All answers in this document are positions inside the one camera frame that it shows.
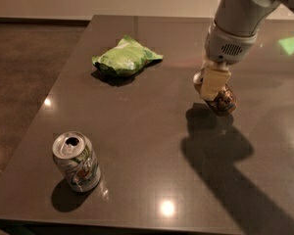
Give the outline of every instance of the floor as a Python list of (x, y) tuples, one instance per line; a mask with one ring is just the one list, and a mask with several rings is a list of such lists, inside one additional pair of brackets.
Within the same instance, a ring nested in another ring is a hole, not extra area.
[(0, 23), (0, 176), (84, 30)]

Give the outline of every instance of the silver can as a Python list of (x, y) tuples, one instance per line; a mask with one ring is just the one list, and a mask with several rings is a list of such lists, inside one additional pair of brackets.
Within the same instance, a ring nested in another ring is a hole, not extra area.
[(76, 192), (94, 188), (101, 171), (90, 140), (83, 134), (70, 131), (53, 143), (53, 161)]

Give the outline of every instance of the table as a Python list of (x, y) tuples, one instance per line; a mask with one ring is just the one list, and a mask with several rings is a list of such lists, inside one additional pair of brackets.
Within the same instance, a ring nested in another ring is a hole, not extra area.
[[(209, 22), (94, 16), (0, 179), (0, 228), (294, 234), (294, 54), (279, 44), (294, 22), (266, 21), (231, 68), (239, 108), (229, 117), (193, 88)], [(125, 34), (164, 60), (103, 79), (91, 56)], [(70, 130), (91, 140), (102, 170), (88, 193), (73, 192), (52, 161), (54, 140)]]

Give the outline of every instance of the chip bag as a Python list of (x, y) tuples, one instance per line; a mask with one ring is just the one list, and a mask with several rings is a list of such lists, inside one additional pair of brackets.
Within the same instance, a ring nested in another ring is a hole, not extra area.
[(125, 35), (115, 48), (100, 57), (92, 57), (92, 64), (103, 75), (130, 76), (152, 61), (163, 58), (163, 55), (158, 55)]

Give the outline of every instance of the wall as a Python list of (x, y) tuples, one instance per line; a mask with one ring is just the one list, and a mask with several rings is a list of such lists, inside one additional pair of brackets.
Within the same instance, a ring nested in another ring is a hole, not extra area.
[[(0, 17), (89, 20), (92, 15), (212, 18), (220, 0), (0, 0)], [(294, 19), (284, 7), (272, 19)]]

